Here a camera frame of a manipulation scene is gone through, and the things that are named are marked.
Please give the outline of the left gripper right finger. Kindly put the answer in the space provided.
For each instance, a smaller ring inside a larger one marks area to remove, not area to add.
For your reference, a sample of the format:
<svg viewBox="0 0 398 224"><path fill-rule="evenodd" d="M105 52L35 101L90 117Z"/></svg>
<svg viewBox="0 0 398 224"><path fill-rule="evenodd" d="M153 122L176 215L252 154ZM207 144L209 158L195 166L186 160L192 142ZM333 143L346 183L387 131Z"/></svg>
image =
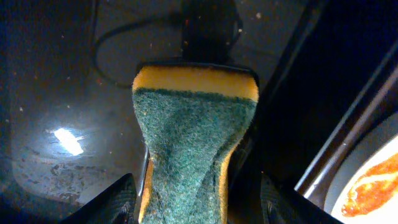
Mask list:
<svg viewBox="0 0 398 224"><path fill-rule="evenodd" d="M282 187L265 174L262 174L260 198L264 223L342 224L295 190Z"/></svg>

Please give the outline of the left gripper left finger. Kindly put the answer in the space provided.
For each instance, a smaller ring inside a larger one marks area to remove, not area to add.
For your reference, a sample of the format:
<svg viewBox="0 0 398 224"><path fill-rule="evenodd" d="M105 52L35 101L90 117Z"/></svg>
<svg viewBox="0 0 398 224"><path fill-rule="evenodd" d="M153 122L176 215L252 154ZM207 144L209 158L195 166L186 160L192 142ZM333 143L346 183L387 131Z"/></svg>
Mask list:
<svg viewBox="0 0 398 224"><path fill-rule="evenodd" d="M62 224L132 224L136 203L136 186L131 173L125 174Z"/></svg>

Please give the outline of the pale blue round plate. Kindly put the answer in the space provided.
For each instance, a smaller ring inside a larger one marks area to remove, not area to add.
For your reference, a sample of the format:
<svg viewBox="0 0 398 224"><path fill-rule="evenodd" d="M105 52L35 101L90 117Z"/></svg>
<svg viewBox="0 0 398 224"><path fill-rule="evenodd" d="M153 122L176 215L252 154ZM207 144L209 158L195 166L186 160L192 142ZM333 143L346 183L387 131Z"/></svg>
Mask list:
<svg viewBox="0 0 398 224"><path fill-rule="evenodd" d="M344 160L324 209L342 223L397 223L397 114L365 135Z"/></svg>

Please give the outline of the green and yellow sponge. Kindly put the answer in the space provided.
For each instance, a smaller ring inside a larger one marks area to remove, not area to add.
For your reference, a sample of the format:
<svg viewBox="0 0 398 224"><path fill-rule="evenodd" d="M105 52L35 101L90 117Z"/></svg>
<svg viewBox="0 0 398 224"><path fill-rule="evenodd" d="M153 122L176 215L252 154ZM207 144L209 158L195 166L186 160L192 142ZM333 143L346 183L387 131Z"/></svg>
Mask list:
<svg viewBox="0 0 398 224"><path fill-rule="evenodd" d="M149 153L139 222L226 223L228 166L256 112L256 74L144 65L132 100Z"/></svg>

